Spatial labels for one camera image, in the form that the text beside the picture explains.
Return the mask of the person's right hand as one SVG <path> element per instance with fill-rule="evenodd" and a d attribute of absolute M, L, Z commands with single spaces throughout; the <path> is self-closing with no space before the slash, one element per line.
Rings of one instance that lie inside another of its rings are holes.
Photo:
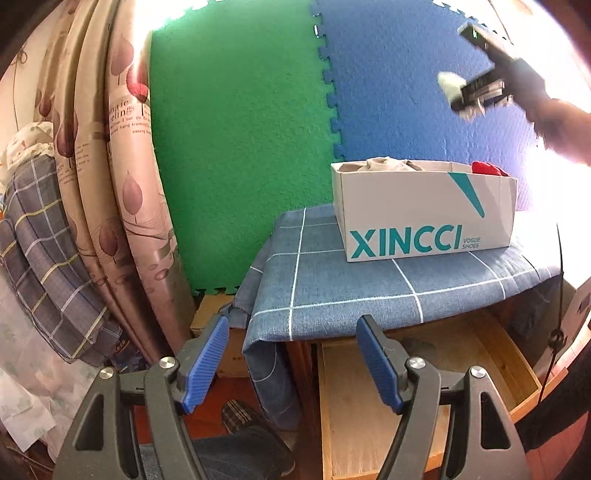
<path fill-rule="evenodd" d="M 573 162 L 590 165 L 589 113 L 571 103 L 549 99 L 527 110 L 526 117 L 547 149 Z"/>

